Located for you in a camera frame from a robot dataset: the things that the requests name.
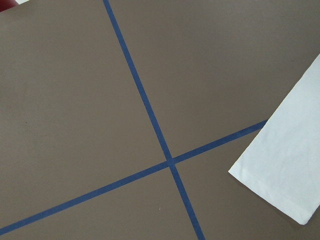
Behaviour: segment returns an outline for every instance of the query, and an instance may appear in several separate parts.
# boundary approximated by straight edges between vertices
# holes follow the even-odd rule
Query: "blue tape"
[[[186,192],[186,189],[185,189],[185,186],[181,180],[181,177],[179,175],[179,172],[177,170],[177,167],[176,165],[174,164],[171,164],[169,165],[169,168],[171,170],[171,173],[172,173],[172,176],[174,178],[174,181],[175,181],[175,184],[179,190],[179,193],[180,193],[180,196],[182,198],[182,201],[183,201],[183,204],[184,204],[184,207],[188,213],[188,216],[190,218],[190,221],[191,221],[191,224],[193,226],[193,229],[195,231],[195,234],[198,238],[198,240],[205,240],[205,236],[204,236],[204,233],[200,227],[200,224],[199,224],[199,221],[197,219],[197,216],[196,216],[196,213],[191,205],[191,202],[189,200],[189,197],[187,195],[187,192]]]
[[[121,180],[115,181],[115,182],[113,182],[113,183],[111,183],[109,185],[106,185],[106,186],[103,186],[103,187],[101,187],[99,189],[96,189],[94,191],[88,192],[88,193],[86,193],[86,194],[84,194],[82,196],[78,196],[78,197],[76,197],[76,198],[74,198],[72,200],[69,200],[67,202],[64,202],[64,203],[62,203],[62,204],[60,204],[58,206],[54,206],[54,207],[52,207],[50,209],[47,209],[47,210],[42,211],[40,213],[37,213],[37,214],[35,214],[33,216],[30,216],[30,217],[27,217],[27,218],[25,218],[23,220],[17,221],[15,223],[11,224],[11,225],[8,225],[8,226],[5,226],[3,228],[0,228],[0,236],[4,235],[4,234],[7,234],[9,232],[12,232],[13,230],[19,229],[19,228],[21,228],[23,226],[26,226],[28,224],[32,224],[32,223],[34,223],[34,222],[36,222],[38,220],[44,219],[44,218],[46,218],[48,216],[51,216],[51,215],[56,214],[58,212],[61,212],[63,210],[66,210],[68,208],[71,208],[71,207],[73,207],[75,205],[78,205],[78,204],[83,203],[85,201],[88,201],[90,199],[93,199],[95,197],[98,197],[98,196],[100,196],[102,194],[110,192],[110,191],[112,191],[114,189],[117,189],[119,187],[122,187],[122,186],[124,186],[126,184],[132,183],[132,182],[134,182],[134,181],[136,181],[138,179],[144,178],[144,177],[146,177],[146,176],[148,176],[150,174],[156,173],[156,172],[158,172],[158,171],[160,171],[162,169],[165,169],[167,167],[168,167],[168,163],[166,161],[164,161],[164,162],[159,163],[159,164],[157,164],[155,166],[152,166],[152,167],[149,167],[149,168],[147,168],[145,170],[137,172],[137,173],[135,173],[133,175],[127,176],[127,177],[125,177],[125,178],[123,178]]]
[[[109,15],[109,18],[110,18],[110,21],[111,21],[111,24],[113,26],[113,29],[114,29],[114,32],[116,34],[116,37],[118,38],[118,41],[119,41],[119,44],[121,46],[121,49],[122,49],[122,52],[124,54],[124,57],[125,57],[125,60],[129,66],[129,69],[130,69],[130,72],[132,74],[132,77],[133,77],[133,80],[135,82],[135,85],[139,91],[139,94],[141,96],[141,99],[143,101],[143,104],[144,104],[144,107],[146,109],[146,112],[149,116],[149,119],[151,121],[151,124],[153,126],[153,129],[155,131],[155,134],[158,138],[158,141],[161,145],[161,148],[162,148],[162,151],[164,153],[164,156],[166,159],[170,159],[171,158],[171,153],[169,151],[169,148],[168,148],[168,145],[165,141],[165,138],[164,138],[164,135],[160,129],[160,126],[158,124],[158,121],[156,119],[156,116],[155,116],[155,113],[151,107],[151,104],[149,102],[149,99],[147,97],[147,94],[146,94],[146,91],[144,89],[144,86],[142,85],[141,83],[141,80],[140,80],[140,77],[138,75],[138,72],[137,72],[137,69],[135,67],[135,64],[134,64],[134,61],[132,60],[131,58],[131,55],[129,53],[129,50],[127,48],[127,45],[126,45],[126,42],[124,40],[124,37],[120,31],[120,28],[119,28],[119,25],[117,23],[117,20],[116,20],[116,17],[112,11],[112,8],[111,8],[111,5],[109,3],[108,0],[103,0],[103,3],[104,3],[104,6],[105,6],[105,9]]]
[[[219,146],[221,146],[221,145],[223,145],[223,144],[226,144],[226,143],[228,143],[228,142],[231,142],[231,141],[233,141],[233,140],[236,140],[236,139],[238,139],[238,138],[241,138],[241,137],[243,137],[243,136],[245,136],[245,135],[251,134],[251,133],[253,133],[254,131],[257,131],[257,130],[259,130],[259,129],[262,129],[262,128],[264,127],[264,125],[266,124],[267,121],[268,121],[268,120],[261,121],[261,122],[259,122],[259,123],[257,123],[257,124],[254,124],[254,125],[252,125],[252,126],[249,126],[249,127],[247,127],[247,128],[244,128],[244,129],[242,129],[242,130],[240,130],[240,131],[237,131],[237,132],[235,132],[235,133],[232,133],[232,134],[230,134],[230,135],[228,135],[228,136],[225,136],[225,137],[220,138],[220,139],[218,139],[218,140],[212,141],[212,142],[210,142],[210,143],[208,143],[208,144],[206,144],[206,145],[203,145],[203,146],[201,146],[201,147],[198,147],[198,148],[196,148],[196,149],[193,149],[193,150],[191,150],[191,151],[188,151],[188,152],[186,152],[186,153],[184,153],[184,154],[181,154],[181,155],[179,155],[179,156],[176,156],[176,157],[173,158],[173,161],[174,161],[175,164],[180,163],[180,162],[182,162],[182,161],[184,161],[184,160],[190,159],[190,158],[192,158],[192,157],[194,157],[194,156],[197,156],[197,155],[202,154],[202,153],[204,153],[204,152],[206,152],[206,151],[209,151],[209,150],[211,150],[211,149],[214,149],[214,148],[216,148],[216,147],[219,147]]]
[[[110,21],[111,21],[111,24],[113,26],[113,29],[114,29],[114,32],[118,38],[118,41],[119,41],[119,44],[121,46],[121,49],[122,49],[122,52],[124,54],[124,57],[127,61],[127,64],[129,66],[129,69],[131,71],[131,74],[132,74],[132,77],[134,79],[134,82],[136,84],[136,87],[138,88],[138,91],[139,91],[139,94],[141,96],[141,99],[143,101],[143,104],[145,106],[145,109],[148,113],[148,116],[149,116],[149,119],[152,123],[152,126],[153,126],[153,129],[155,131],[155,134],[158,138],[158,141],[160,143],[160,146],[162,148],[162,151],[164,153],[164,156],[165,156],[165,159],[166,161],[168,162],[169,164],[169,167],[170,167],[170,171],[171,171],[171,174],[174,178],[174,181],[175,181],[175,184],[179,190],[179,193],[180,193],[180,196],[182,198],[182,201],[184,203],[184,206],[185,206],[185,209],[190,217],[190,220],[191,220],[191,223],[192,223],[192,226],[194,228],[194,231],[198,237],[199,240],[204,240],[205,239],[205,236],[201,230],[201,227],[200,227],[200,224],[198,222],[198,219],[196,217],[196,214],[195,214],[195,211],[193,210],[192,208],[192,205],[191,205],[191,202],[189,200],[189,197],[187,195],[187,192],[186,192],[186,189],[183,185],[183,182],[179,176],[179,173],[178,173],[178,170],[173,162],[173,159],[172,159],[172,156],[171,156],[171,153],[170,153],[170,150],[168,148],[168,145],[166,143],[166,140],[165,140],[165,137],[161,131],[161,128],[159,126],[159,123],[157,121],[157,118],[155,116],[155,113],[151,107],[151,104],[150,104],[150,101],[148,99],[148,96],[146,94],[146,91],[142,85],[142,82],[140,80],[140,77],[138,75],[138,72],[137,72],[137,69],[135,67],[135,64],[131,58],[131,55],[129,53],[129,50],[128,50],[128,47],[126,45],[126,42],[124,40],[124,37],[120,31],[120,28],[119,28],[119,25],[117,23],[117,20],[116,20],[116,17],[112,11],[112,8],[111,8],[111,5],[109,3],[108,0],[103,0],[103,3],[104,3],[104,6],[105,6],[105,9],[109,15],[109,18],[110,18]]]

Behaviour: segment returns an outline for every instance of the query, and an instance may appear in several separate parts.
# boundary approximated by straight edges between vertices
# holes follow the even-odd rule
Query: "red object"
[[[0,12],[19,5],[15,0],[0,0]]]

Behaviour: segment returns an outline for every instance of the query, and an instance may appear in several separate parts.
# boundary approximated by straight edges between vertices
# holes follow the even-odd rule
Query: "brown surface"
[[[228,173],[256,134],[177,164],[206,239],[320,239],[320,209],[299,225]]]
[[[100,0],[0,22],[0,227],[165,160]]]
[[[1,236],[3,240],[196,240],[168,169]]]
[[[320,53],[319,0],[111,0],[173,156],[270,117]]]
[[[173,156],[268,118],[320,52],[318,0],[111,5]],[[165,160],[101,0],[0,22],[0,228]],[[227,173],[252,138],[177,165],[206,239],[320,239],[319,210],[300,226]],[[196,238],[168,169],[1,237]]]

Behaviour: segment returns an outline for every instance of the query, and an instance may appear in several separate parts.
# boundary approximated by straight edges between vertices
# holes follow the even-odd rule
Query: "white towel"
[[[229,170],[299,224],[320,204],[320,55]]]

